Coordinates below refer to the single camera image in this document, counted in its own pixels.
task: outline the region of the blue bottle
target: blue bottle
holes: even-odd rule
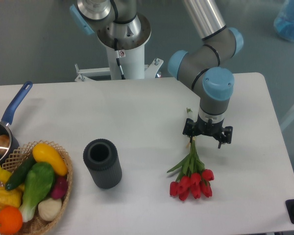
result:
[[[294,42],[294,0],[285,1],[273,25],[280,37]]]

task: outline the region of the pot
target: pot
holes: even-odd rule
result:
[[[8,105],[2,116],[2,119],[0,121],[0,165],[4,163],[5,159],[9,156],[10,153],[13,153],[13,151],[20,146],[19,142],[12,135],[12,132],[9,129],[8,125],[12,124],[15,110],[22,102],[24,97],[27,95],[32,86],[32,82],[25,82],[19,92],[13,98],[11,103]]]

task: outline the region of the yellow squash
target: yellow squash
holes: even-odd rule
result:
[[[68,167],[58,151],[46,143],[38,143],[33,147],[33,156],[36,162],[49,163],[57,175],[65,176]]]
[[[4,187],[0,187],[0,210],[7,206],[13,206],[19,208],[21,206],[22,193],[13,189],[6,191]]]
[[[12,175],[12,173],[10,171],[2,169],[1,166],[0,166],[0,181],[2,183],[5,184],[8,181],[8,179],[10,178],[11,175]],[[21,184],[20,186],[18,186],[17,189],[24,192],[24,189],[25,189],[24,184]]]

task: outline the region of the blue pan handle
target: blue pan handle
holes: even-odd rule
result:
[[[22,88],[19,90],[19,92],[16,94],[16,96],[13,98],[9,106],[6,108],[1,121],[4,121],[5,123],[12,124],[13,116],[15,113],[15,110],[21,103],[21,101],[24,99],[24,97],[27,95],[31,87],[33,86],[33,83],[30,81],[27,81],[24,83]]]

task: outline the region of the blue joint cap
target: blue joint cap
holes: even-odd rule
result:
[[[70,6],[70,14],[73,17],[75,23],[77,26],[86,34],[86,35],[91,35],[94,34],[95,32],[92,30],[92,28],[89,27],[89,25],[86,23],[84,18],[80,15],[78,12],[77,8],[74,6]]]
[[[209,97],[225,101],[233,94],[234,76],[227,69],[214,67],[205,73],[202,85]]]
[[[234,55],[236,55],[243,48],[244,39],[243,39],[242,34],[236,28],[228,28],[228,29],[231,30],[231,32],[234,34],[234,37],[235,37],[236,50],[235,50]]]
[[[178,69],[180,68],[180,64],[187,53],[188,53],[187,51],[179,50],[176,53],[174,53],[173,56],[171,56],[168,62],[168,71],[177,80],[178,80],[177,78]]]

